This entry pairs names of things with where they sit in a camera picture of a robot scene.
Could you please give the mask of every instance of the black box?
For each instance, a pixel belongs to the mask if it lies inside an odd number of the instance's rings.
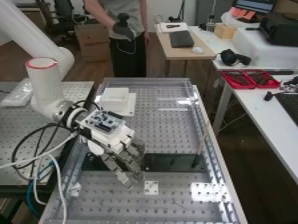
[[[268,14],[260,30],[270,44],[298,47],[298,14]]]

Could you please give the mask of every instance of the computer monitor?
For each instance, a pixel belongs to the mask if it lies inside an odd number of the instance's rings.
[[[277,0],[234,0],[233,6],[256,11],[258,14],[273,12]]]

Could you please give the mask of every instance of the black pants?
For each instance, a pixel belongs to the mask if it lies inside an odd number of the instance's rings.
[[[146,77],[146,46],[144,33],[131,42],[111,38],[115,77]]]

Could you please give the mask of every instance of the person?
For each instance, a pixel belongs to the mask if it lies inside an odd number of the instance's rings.
[[[146,0],[85,0],[85,9],[109,29],[111,58],[116,77],[146,77]],[[129,15],[123,27],[119,15]]]

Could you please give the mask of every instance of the small white block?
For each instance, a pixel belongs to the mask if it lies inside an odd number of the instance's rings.
[[[145,195],[158,195],[158,181],[145,181],[144,194]]]

